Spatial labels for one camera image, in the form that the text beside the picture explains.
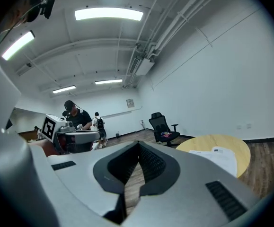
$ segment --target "wooden floor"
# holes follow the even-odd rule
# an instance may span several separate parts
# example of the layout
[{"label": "wooden floor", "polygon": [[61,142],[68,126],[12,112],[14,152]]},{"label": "wooden floor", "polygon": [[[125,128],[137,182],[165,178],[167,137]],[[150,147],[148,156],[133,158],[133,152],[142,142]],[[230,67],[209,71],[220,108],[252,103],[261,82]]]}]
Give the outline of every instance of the wooden floor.
[{"label": "wooden floor", "polygon": [[[129,135],[124,135],[120,139],[108,141],[107,146],[117,145],[119,143],[142,140],[156,143],[154,134],[151,131],[141,131]],[[181,144],[188,140],[178,137],[173,144]],[[245,173],[239,179],[249,186],[260,198],[271,193],[274,189],[274,142],[247,144],[251,159]],[[141,166],[138,164],[125,185],[125,203],[127,213],[129,214],[139,201],[139,188],[144,185],[144,177]]]}]

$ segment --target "paper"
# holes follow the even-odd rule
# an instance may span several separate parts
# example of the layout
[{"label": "paper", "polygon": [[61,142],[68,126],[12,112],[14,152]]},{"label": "paper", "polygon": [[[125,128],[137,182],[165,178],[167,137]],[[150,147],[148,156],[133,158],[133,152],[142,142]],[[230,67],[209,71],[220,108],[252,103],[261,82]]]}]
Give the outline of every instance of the paper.
[{"label": "paper", "polygon": [[189,153],[209,159],[234,177],[237,177],[237,159],[232,150],[215,146],[211,151],[190,150]]}]

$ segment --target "wooden table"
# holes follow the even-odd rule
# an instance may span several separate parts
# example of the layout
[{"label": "wooden table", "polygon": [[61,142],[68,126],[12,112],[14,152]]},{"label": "wooden table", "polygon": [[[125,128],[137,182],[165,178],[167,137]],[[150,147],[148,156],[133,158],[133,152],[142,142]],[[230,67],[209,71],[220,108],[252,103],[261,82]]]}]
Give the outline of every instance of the wooden table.
[{"label": "wooden table", "polygon": [[250,150],[244,141],[232,136],[211,134],[199,136],[183,142],[176,149],[186,152],[190,150],[211,151],[215,146],[221,146],[235,152],[238,164],[237,177],[246,171],[250,162]]}]

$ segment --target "person wearing backpack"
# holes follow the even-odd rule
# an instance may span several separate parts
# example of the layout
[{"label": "person wearing backpack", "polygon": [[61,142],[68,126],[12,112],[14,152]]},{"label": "person wearing backpack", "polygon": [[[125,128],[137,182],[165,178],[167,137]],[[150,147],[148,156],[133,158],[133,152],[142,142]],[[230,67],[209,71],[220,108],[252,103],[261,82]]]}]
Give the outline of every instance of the person wearing backpack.
[{"label": "person wearing backpack", "polygon": [[99,148],[103,148],[103,146],[106,146],[106,132],[104,129],[104,120],[102,117],[99,117],[99,113],[95,112],[95,118],[93,120],[93,126],[95,127],[95,130],[99,131],[101,138],[99,141]]}]

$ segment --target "ceiling light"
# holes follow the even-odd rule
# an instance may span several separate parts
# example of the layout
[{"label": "ceiling light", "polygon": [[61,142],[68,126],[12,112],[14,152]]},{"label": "ceiling light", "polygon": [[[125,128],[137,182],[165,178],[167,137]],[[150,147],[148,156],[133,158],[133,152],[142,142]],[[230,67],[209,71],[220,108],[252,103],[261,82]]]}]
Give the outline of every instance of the ceiling light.
[{"label": "ceiling light", "polygon": [[23,35],[20,39],[18,39],[16,42],[12,44],[11,47],[9,47],[2,57],[6,60],[8,60],[13,54],[15,54],[18,50],[20,50],[21,47],[26,45],[28,42],[34,39],[34,34],[32,31],[27,32],[25,35]]},{"label": "ceiling light", "polygon": [[53,93],[60,93],[60,92],[64,92],[64,91],[72,90],[72,89],[76,89],[76,87],[75,86],[70,86],[70,87],[60,88],[58,90],[54,90]]},{"label": "ceiling light", "polygon": [[76,20],[95,17],[119,17],[140,21],[143,13],[131,9],[120,8],[93,8],[75,11]]},{"label": "ceiling light", "polygon": [[95,83],[98,85],[98,84],[115,83],[115,82],[122,82],[122,79],[106,80],[106,81],[96,81]]}]

